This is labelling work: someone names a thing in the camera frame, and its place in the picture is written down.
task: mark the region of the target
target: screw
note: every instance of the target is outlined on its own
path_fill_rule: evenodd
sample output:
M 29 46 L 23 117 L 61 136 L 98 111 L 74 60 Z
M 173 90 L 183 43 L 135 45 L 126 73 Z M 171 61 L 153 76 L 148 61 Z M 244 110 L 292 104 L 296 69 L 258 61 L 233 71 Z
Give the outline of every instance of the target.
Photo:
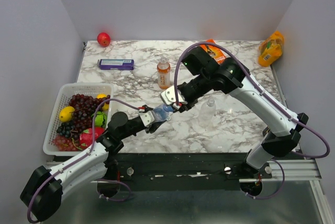
M 132 175 L 134 174 L 134 169 L 133 169 L 132 167 L 128 168 L 128 169 L 127 169 L 127 174 L 128 174 L 129 176 L 132 176 Z
M 272 169 L 271 169 L 271 167 L 269 167 L 269 166 L 267 166 L 264 170 L 265 170 L 265 172 L 266 172 L 267 174 L 271 174 L 271 173 L 272 173 Z
M 226 166 L 225 167 L 225 173 L 228 174 L 228 175 L 231 174 L 231 168 Z

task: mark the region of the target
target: juice bottle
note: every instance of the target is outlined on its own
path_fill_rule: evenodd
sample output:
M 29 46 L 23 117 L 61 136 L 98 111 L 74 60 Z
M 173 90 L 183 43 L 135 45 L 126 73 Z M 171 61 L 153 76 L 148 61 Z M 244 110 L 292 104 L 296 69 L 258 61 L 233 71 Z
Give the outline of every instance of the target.
M 260 45 L 260 56 L 258 63 L 263 67 L 268 67 L 283 54 L 284 37 L 276 31 Z
M 157 64 L 158 86 L 161 89 L 170 87 L 170 70 L 171 66 L 166 57 L 161 57 L 161 60 Z

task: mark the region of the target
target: purple box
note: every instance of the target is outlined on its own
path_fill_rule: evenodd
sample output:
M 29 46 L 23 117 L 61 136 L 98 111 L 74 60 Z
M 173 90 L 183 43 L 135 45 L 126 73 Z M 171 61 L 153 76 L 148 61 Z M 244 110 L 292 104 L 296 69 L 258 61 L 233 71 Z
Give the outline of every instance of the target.
M 100 59 L 98 66 L 101 70 L 132 71 L 134 69 L 133 59 Z

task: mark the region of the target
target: white wall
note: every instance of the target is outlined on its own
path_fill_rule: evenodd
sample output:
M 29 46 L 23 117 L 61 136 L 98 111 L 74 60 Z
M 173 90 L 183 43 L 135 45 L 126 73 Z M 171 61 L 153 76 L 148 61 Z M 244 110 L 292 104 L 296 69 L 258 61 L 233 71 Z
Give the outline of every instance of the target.
M 332 147 L 330 156 L 317 163 L 335 215 L 335 0 L 293 0 L 278 29 L 286 42 L 284 55 L 274 67 L 288 106 L 307 113 L 308 124 Z M 318 138 L 306 130 L 301 135 L 305 153 L 324 153 Z
M 114 39 L 262 40 L 292 0 L 62 0 L 79 35 Z
M 61 0 L 0 0 L 0 222 L 27 223 L 19 196 L 46 161 L 42 143 L 61 85 L 83 49 Z

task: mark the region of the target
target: bottle label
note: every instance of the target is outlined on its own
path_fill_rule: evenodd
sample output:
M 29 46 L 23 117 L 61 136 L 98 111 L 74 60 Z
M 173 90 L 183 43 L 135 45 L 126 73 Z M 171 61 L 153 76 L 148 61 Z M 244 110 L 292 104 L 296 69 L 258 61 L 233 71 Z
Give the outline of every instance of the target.
M 166 73 L 158 73 L 158 82 L 160 85 L 167 85 L 166 83 Z

